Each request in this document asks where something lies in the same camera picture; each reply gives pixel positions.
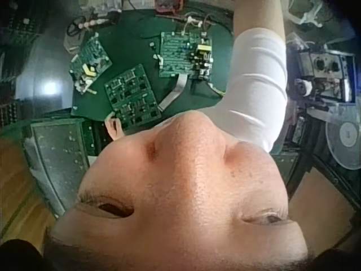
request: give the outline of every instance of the green table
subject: green table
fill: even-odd
[[[183,24],[154,17],[154,11],[142,11],[142,14],[126,11],[121,15],[121,20],[117,25],[101,29],[99,39],[113,61],[113,65],[92,85],[91,89],[98,92],[96,95],[90,93],[81,95],[74,91],[72,115],[103,121],[112,110],[104,84],[139,63],[144,65],[155,97],[160,103],[175,87],[177,77],[159,78],[159,66],[153,59],[155,52],[149,44],[154,42],[159,52],[160,33],[182,28]],[[230,71],[233,36],[220,25],[212,26],[209,34],[213,37],[212,83],[219,90],[225,90]],[[129,133],[151,128],[177,113],[213,106],[219,101],[220,97],[212,92],[205,82],[188,80],[183,94],[163,112],[162,119]]]

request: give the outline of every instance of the white shirt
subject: white shirt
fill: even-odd
[[[286,85],[285,42],[271,30],[249,29],[235,41],[227,94],[200,111],[239,141],[270,152],[285,118]]]

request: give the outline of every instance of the eye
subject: eye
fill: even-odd
[[[268,223],[269,224],[273,224],[273,223],[277,223],[277,222],[280,222],[282,221],[282,219],[278,216],[275,216],[275,215],[269,215],[267,216],[267,220],[268,220]]]
[[[259,217],[244,218],[243,221],[256,225],[272,225],[283,221],[283,219],[276,214],[268,214]]]
[[[121,203],[119,200],[108,196],[95,196],[87,191],[79,195],[78,201],[119,218],[126,218],[134,213],[133,208]]]
[[[99,209],[101,209],[104,212],[108,212],[112,215],[115,215],[117,217],[126,218],[131,216],[134,213],[134,210],[129,208],[119,208],[118,206],[115,206],[110,203],[101,204],[98,206]]]

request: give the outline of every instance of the cheek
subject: cheek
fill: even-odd
[[[255,145],[239,143],[227,152],[226,165],[238,185],[238,191],[242,191],[240,204],[244,207],[250,207],[252,212],[265,206],[287,209],[284,182],[268,153]]]
[[[124,138],[111,143],[86,173],[80,192],[93,188],[125,189],[139,185],[152,164],[152,144],[142,138]]]

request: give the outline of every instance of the wooden floor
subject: wooden floor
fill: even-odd
[[[22,239],[41,251],[45,229],[55,222],[37,194],[21,146],[0,138],[1,243]]]
[[[345,197],[320,172],[306,173],[289,204],[315,255],[333,247],[350,230],[355,211]]]

